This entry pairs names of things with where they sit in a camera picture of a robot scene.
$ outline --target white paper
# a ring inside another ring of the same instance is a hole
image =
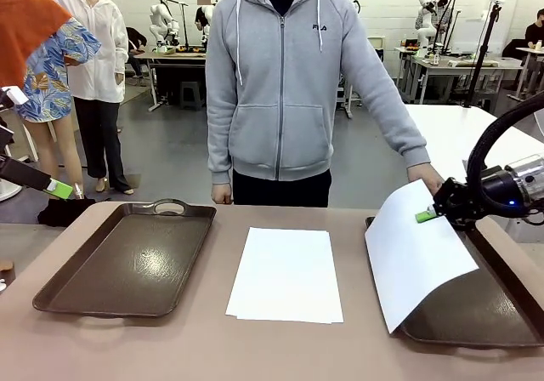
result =
[[[365,234],[390,333],[433,290],[478,269],[445,217],[416,222],[416,214],[432,203],[421,180],[406,185],[387,199]]]
[[[343,322],[328,232],[251,228],[226,314],[241,320]]]

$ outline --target gray hoodie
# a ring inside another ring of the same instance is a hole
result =
[[[222,0],[206,65],[213,183],[229,183],[232,167],[281,181],[329,169],[340,72],[407,167],[429,162],[349,0],[295,0],[285,18],[269,0]]]

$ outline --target tray handle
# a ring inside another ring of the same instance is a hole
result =
[[[160,207],[161,205],[166,205],[166,204],[179,205],[180,207],[183,207],[184,211],[182,213],[179,213],[177,211],[164,211],[160,213],[156,210],[157,207]],[[134,210],[137,211],[138,213],[146,213],[149,215],[165,215],[169,217],[187,216],[188,214],[190,214],[190,211],[193,208],[191,205],[187,204],[186,202],[183,202],[181,200],[175,200],[173,198],[159,200],[151,204],[134,204],[133,207],[134,207]]]

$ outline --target brown tray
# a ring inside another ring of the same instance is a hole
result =
[[[479,269],[429,294],[400,331],[421,343],[454,347],[544,346],[544,311],[538,303],[477,230],[460,235]]]
[[[183,212],[160,212],[175,204]],[[40,311],[158,318],[179,303],[215,217],[179,200],[117,208],[33,300]]]

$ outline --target white shirt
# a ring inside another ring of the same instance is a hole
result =
[[[54,0],[85,26],[102,43],[96,56],[79,66],[68,67],[72,96],[85,100],[121,103],[125,82],[117,85],[115,74],[125,73],[128,60],[127,27],[121,11],[111,0],[99,0],[93,7],[86,0]]]

